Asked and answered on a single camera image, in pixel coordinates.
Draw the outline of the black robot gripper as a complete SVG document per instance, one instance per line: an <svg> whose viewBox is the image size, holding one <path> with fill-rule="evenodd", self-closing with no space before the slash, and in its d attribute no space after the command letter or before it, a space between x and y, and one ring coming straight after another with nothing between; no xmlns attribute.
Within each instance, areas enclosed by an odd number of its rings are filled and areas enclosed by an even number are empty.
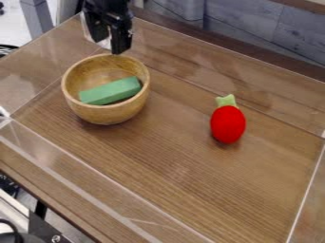
<svg viewBox="0 0 325 243"><path fill-rule="evenodd" d="M133 45L133 13L129 9L130 0L85 0L85 29L88 38L100 43L110 37L108 17L112 26L113 54L120 55Z"/></svg>

